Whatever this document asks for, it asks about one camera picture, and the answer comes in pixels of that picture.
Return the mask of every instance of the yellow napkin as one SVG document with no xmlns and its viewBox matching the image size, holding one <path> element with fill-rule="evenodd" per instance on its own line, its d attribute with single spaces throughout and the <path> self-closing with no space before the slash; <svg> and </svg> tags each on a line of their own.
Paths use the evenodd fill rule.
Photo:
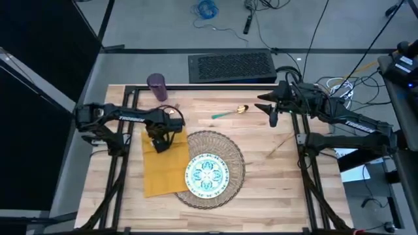
<svg viewBox="0 0 418 235">
<path fill-rule="evenodd" d="M 184 174 L 189 164 L 189 145 L 187 133 L 183 128 L 176 133 L 171 147 L 157 153 L 151 145 L 146 132 L 142 133 L 142 152 L 144 156 L 144 196 L 157 196 L 167 193 L 187 191 Z"/>
</svg>

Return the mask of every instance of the woven placemat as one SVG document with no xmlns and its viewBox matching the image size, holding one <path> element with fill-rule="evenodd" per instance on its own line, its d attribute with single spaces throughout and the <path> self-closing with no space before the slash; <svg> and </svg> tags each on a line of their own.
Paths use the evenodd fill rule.
<svg viewBox="0 0 418 235">
<path fill-rule="evenodd" d="M 214 198 L 199 198 L 190 191 L 176 193 L 186 205 L 198 209 L 213 209 L 229 202 L 240 191 L 244 183 L 246 167 L 238 146 L 228 137 L 214 131 L 199 131 L 187 137 L 190 159 L 211 153 L 219 156 L 228 166 L 229 183 L 224 192 Z"/>
</svg>

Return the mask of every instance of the purple plastic cup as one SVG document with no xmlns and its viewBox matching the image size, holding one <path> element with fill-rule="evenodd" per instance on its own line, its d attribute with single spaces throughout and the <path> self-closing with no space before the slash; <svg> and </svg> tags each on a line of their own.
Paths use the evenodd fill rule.
<svg viewBox="0 0 418 235">
<path fill-rule="evenodd" d="M 165 79 L 162 74 L 151 74 L 146 79 L 146 83 L 158 101 L 167 100 L 167 89 L 165 87 Z"/>
</svg>

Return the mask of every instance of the green handle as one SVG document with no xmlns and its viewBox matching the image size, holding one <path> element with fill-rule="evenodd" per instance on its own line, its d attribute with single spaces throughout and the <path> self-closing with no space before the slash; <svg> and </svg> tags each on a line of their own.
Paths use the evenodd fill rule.
<svg viewBox="0 0 418 235">
<path fill-rule="evenodd" d="M 235 112 L 227 112 L 227 113 L 224 113 L 224 114 L 212 115 L 212 119 L 217 119 L 217 118 L 220 118 L 220 117 L 226 116 L 228 114 L 232 114 L 232 113 L 235 113 Z"/>
</svg>

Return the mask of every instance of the gray floor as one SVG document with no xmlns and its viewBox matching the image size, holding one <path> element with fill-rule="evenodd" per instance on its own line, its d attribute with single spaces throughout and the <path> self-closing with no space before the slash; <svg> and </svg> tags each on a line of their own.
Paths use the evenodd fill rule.
<svg viewBox="0 0 418 235">
<path fill-rule="evenodd" d="M 243 48 L 246 44 L 231 32 L 212 29 L 196 29 L 192 22 L 195 16 L 190 6 L 197 0 L 116 0 L 109 25 L 104 37 L 104 46 L 125 44 L 127 48 Z M 242 28 L 248 11 L 242 0 L 215 0 L 219 15 L 210 21 L 197 24 L 214 24 L 218 28 L 232 28 L 243 37 Z M 317 31 L 314 48 L 367 48 L 378 31 L 385 24 L 384 12 L 393 5 L 394 0 L 331 0 Z M 92 0 L 79 3 L 88 22 L 98 32 L 108 1 Z M 280 10 L 267 10 L 258 13 L 261 34 L 270 46 L 279 48 L 307 48 L 319 19 L 325 0 L 293 0 Z M 403 6 L 388 28 L 376 42 L 375 48 L 394 48 L 401 40 L 413 41 L 418 38 L 418 19 L 409 6 Z M 253 22 L 249 35 L 249 48 L 262 48 L 257 26 Z M 146 77 L 154 72 L 165 75 L 167 83 L 188 83 L 187 56 L 184 54 L 140 55 L 140 54 L 101 54 L 96 62 L 85 102 L 103 102 L 108 84 L 143 84 Z M 304 54 L 294 54 L 300 58 L 302 68 Z M 363 64 L 374 61 L 379 55 L 368 55 Z M 361 55 L 312 54 L 306 67 L 306 81 L 315 82 L 322 76 L 344 76 L 351 72 Z M 294 65 L 286 55 L 274 55 L 275 66 Z M 376 67 L 359 75 L 370 74 Z M 379 76 L 376 80 L 382 84 Z M 358 86 L 354 99 L 366 102 L 376 91 L 370 87 Z M 385 88 L 381 89 L 375 102 L 388 101 Z M 398 129 L 392 106 L 373 106 L 359 110 L 371 118 L 387 121 Z M 337 129 L 336 134 L 347 134 Z M 57 190 L 53 215 L 72 212 L 78 209 L 84 178 L 88 168 L 87 158 L 91 148 L 75 134 L 73 145 L 63 169 Z M 394 191 L 404 219 L 406 229 L 398 234 L 415 234 L 410 213 L 400 185 Z M 391 220 L 388 208 L 380 209 L 369 204 L 364 209 L 360 205 L 364 198 L 349 197 L 349 206 L 355 227 L 371 228 Z M 71 223 L 49 231 L 70 229 Z M 382 228 L 374 230 L 383 232 Z"/>
</svg>

